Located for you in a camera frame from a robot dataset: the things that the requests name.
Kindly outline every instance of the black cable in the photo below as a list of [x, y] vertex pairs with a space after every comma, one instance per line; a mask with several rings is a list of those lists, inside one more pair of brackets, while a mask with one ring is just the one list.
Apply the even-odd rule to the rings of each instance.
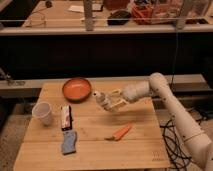
[[175, 47], [175, 53], [174, 53], [174, 58], [173, 58], [173, 62], [172, 62], [172, 80], [171, 80], [171, 84], [170, 84], [171, 90], [173, 90], [174, 75], [175, 75], [176, 62], [177, 62], [177, 56], [178, 56], [178, 50], [179, 50], [179, 35], [178, 35], [177, 28], [175, 28], [175, 38], [176, 38], [176, 47]]
[[160, 127], [163, 129], [162, 135], [165, 141], [166, 150], [167, 150], [169, 159], [173, 165], [173, 167], [170, 167], [170, 169], [187, 171], [187, 166], [191, 162], [192, 163], [194, 162], [192, 161], [192, 158], [187, 156], [181, 149], [178, 136], [174, 129], [173, 121], [170, 119], [169, 121], [167, 121], [165, 125], [163, 126], [161, 125]]

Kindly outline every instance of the box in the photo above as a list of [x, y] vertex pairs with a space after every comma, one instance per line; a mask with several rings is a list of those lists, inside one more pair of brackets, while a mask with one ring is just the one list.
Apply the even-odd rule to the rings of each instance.
[[130, 0], [104, 0], [104, 6], [108, 10], [125, 9]]

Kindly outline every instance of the paper cup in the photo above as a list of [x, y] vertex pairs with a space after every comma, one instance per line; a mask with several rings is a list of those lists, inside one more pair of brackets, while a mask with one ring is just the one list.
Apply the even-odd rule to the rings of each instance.
[[44, 125], [50, 125], [53, 121], [50, 104], [48, 102], [37, 103], [33, 107], [32, 116], [39, 119]]

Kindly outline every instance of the cable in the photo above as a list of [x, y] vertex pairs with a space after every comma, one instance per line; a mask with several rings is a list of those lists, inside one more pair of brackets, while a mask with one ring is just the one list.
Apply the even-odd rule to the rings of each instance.
[[[41, 15], [41, 19], [40, 19], [40, 20], [32, 20], [32, 19], [31, 19], [31, 16], [30, 16], [30, 17], [29, 17], [30, 23], [29, 23], [29, 25], [26, 26], [26, 27], [35, 27], [35, 26], [40, 26], [40, 25], [45, 25], [45, 24], [46, 24], [46, 21], [45, 21], [45, 14], [43, 14], [42, 12], [40, 12], [41, 10], [37, 10], [37, 11], [35, 11], [35, 12], [32, 12], [32, 14], [31, 14], [31, 15], [33, 15], [33, 14], [40, 14], [40, 15]], [[39, 23], [39, 24], [32, 24], [33, 21], [42, 21], [42, 22]]]
[[176, 134], [172, 119], [160, 127], [163, 129], [162, 135], [165, 141], [166, 151], [172, 163], [172, 167], [170, 167], [170, 169], [187, 171], [187, 166], [194, 162], [192, 161], [192, 158], [187, 156], [181, 149], [180, 141]]
[[176, 37], [176, 47], [175, 47], [175, 53], [174, 53], [174, 58], [172, 61], [172, 80], [171, 80], [171, 90], [173, 90], [173, 83], [174, 83], [174, 75], [175, 75], [175, 69], [176, 69], [176, 62], [177, 62], [177, 56], [178, 56], [178, 50], [179, 50], [179, 35], [178, 35], [178, 30], [175, 28], [175, 37]]

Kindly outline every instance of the toy carrot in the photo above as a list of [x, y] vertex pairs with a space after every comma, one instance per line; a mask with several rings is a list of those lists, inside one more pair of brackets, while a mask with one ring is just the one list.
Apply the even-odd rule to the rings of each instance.
[[112, 137], [105, 138], [106, 140], [110, 141], [119, 141], [130, 129], [132, 128], [132, 124], [129, 123], [125, 125], [123, 128], [116, 131]]

